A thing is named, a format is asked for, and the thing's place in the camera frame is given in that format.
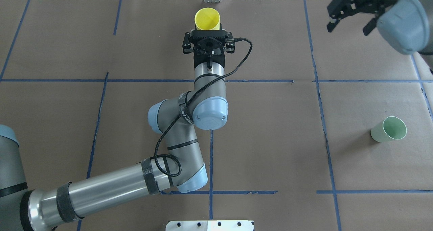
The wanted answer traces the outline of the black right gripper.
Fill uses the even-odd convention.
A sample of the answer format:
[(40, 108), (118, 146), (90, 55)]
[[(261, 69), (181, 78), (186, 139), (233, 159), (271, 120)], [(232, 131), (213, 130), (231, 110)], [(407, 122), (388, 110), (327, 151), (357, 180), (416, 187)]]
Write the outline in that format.
[[(327, 31), (331, 33), (345, 17), (358, 13), (383, 14), (385, 9), (396, 4), (398, 0), (332, 0), (327, 6), (329, 23)], [(379, 17), (373, 17), (362, 28), (364, 36), (368, 36), (377, 26)]]

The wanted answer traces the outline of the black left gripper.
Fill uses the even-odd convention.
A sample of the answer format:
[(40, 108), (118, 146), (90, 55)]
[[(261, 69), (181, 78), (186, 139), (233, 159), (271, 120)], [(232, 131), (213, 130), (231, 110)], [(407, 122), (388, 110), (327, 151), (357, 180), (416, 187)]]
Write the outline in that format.
[(225, 52), (234, 53), (235, 44), (233, 35), (228, 33), (228, 39), (224, 41), (207, 37), (200, 41), (190, 42), (190, 32), (186, 32), (183, 39), (183, 53), (193, 53), (194, 67), (204, 64), (211, 68), (214, 63), (225, 66)]

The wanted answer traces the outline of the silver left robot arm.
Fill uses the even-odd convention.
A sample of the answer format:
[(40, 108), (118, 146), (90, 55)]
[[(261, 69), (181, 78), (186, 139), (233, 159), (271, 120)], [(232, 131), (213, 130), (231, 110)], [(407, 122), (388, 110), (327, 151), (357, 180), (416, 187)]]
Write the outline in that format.
[(183, 30), (1, 32), (1, 124), (30, 188), (50, 190), (153, 155), (147, 111), (193, 87)]

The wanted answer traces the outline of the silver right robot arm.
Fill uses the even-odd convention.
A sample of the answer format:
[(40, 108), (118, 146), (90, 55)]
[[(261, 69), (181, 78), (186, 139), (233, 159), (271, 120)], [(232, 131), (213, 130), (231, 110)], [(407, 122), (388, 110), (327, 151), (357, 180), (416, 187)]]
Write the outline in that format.
[(348, 16), (373, 14), (362, 28), (365, 36), (377, 29), (401, 54), (432, 55), (432, 0), (332, 0), (327, 11), (328, 32)]

